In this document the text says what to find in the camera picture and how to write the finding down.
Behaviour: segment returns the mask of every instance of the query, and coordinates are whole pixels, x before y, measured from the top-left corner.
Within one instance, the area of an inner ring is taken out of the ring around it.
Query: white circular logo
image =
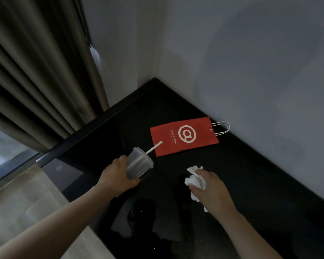
[[[190,141],[187,140],[188,138],[192,138],[192,133],[191,133],[191,131],[188,130],[188,129],[185,129],[185,130],[182,132],[182,135],[183,135],[184,137],[183,137],[183,138],[181,137],[181,130],[182,130],[183,128],[190,128],[190,129],[193,131],[193,133],[194,133],[194,137],[193,137],[193,139],[191,139]],[[180,137],[180,139],[183,140],[185,143],[192,143],[192,142],[194,142],[195,137],[196,137],[195,130],[194,130],[191,126],[189,126],[189,125],[181,126],[181,127],[179,128],[179,137]]]

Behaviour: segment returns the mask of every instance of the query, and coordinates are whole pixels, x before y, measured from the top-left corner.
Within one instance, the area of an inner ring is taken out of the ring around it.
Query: black table
[[[205,116],[153,78],[50,150],[39,164],[57,158],[85,173],[63,191],[72,201],[95,185],[114,158],[133,147],[150,149],[150,127]],[[165,247],[179,258],[237,258],[223,228],[191,201],[183,185],[186,169],[202,165],[223,180],[238,211],[284,258],[324,258],[324,200],[233,134],[219,136],[216,145],[150,156],[154,168],[138,187],[111,202],[95,228],[114,255],[120,257],[118,250],[125,247],[113,244],[120,238],[113,231],[128,236],[131,204],[150,199],[157,206],[154,231],[170,240]]]

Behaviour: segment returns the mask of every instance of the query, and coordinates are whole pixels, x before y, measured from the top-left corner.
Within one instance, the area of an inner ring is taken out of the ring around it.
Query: translucent cup
[[[141,148],[134,147],[127,157],[127,178],[139,178],[152,167],[154,162],[151,158]]]

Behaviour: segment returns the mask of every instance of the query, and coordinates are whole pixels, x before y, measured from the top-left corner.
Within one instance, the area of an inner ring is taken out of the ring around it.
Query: brown curtain
[[[75,0],[0,0],[0,130],[45,152],[106,110]]]

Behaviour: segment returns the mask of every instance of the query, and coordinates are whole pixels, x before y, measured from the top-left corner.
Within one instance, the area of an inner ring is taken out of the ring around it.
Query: person's left arm
[[[87,193],[0,247],[0,259],[61,258],[112,198],[138,185],[127,179],[126,165],[126,156],[115,159]]]

